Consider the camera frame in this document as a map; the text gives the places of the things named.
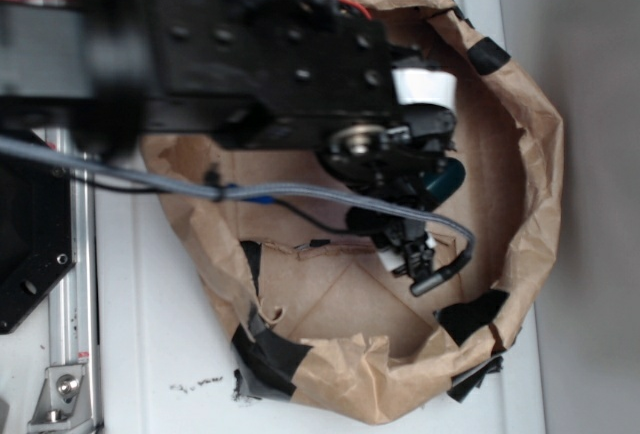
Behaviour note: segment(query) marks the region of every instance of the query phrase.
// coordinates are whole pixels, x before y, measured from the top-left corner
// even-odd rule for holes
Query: gray wall
[[[640,432],[640,0],[501,2],[508,50],[567,124],[536,306],[548,432]]]

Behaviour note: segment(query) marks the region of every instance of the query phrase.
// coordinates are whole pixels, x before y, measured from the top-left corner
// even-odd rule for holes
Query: black metal bracket
[[[44,144],[30,132],[21,140]],[[73,266],[70,181],[0,156],[0,334],[13,332]]]

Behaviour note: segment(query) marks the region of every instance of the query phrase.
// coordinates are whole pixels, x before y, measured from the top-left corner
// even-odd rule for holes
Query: gray cable
[[[465,251],[473,250],[475,237],[471,231],[457,222],[434,214],[423,212],[408,207],[391,204],[380,199],[374,199],[358,194],[340,192],[325,187],[300,184],[293,182],[280,182],[260,184],[247,187],[227,187],[219,188],[213,186],[199,186],[196,184],[178,181],[166,176],[159,176],[147,172],[122,169],[89,161],[79,157],[69,156],[53,151],[43,146],[36,146],[27,142],[18,141],[6,136],[0,136],[0,154],[24,159],[28,161],[47,164],[50,166],[64,167],[66,169],[88,171],[93,174],[100,174],[116,179],[123,179],[149,187],[154,187],[161,191],[174,194],[184,194],[192,197],[205,198],[212,201],[221,200],[251,200],[259,197],[278,196],[304,196],[323,199],[326,201],[338,202],[353,207],[388,214],[391,216],[413,219],[416,221],[435,222],[449,227],[462,234],[468,241]]]

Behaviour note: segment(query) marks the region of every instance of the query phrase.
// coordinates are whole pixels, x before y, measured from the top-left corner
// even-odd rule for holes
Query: screw hole
[[[34,286],[33,282],[31,281],[22,281],[22,284],[20,284],[20,286],[22,287],[22,290],[27,294],[30,294],[32,296],[38,294],[38,288]]]

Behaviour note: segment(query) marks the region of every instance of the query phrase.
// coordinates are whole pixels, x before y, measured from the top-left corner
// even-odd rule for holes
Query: brown paper bag
[[[439,212],[475,232],[471,264],[414,298],[410,279],[386,272],[366,238],[328,235],[278,206],[161,201],[251,394],[378,424],[478,366],[489,370],[514,342],[556,256],[563,136],[533,81],[452,0],[356,1],[386,23],[393,42],[419,44],[458,78],[454,155],[467,180]],[[345,189],[309,152],[225,152],[203,136],[165,136],[146,138],[143,154],[150,170],[196,183],[215,163],[223,182]],[[290,202],[344,225],[346,208]],[[435,236],[440,264],[464,245],[446,230]]]

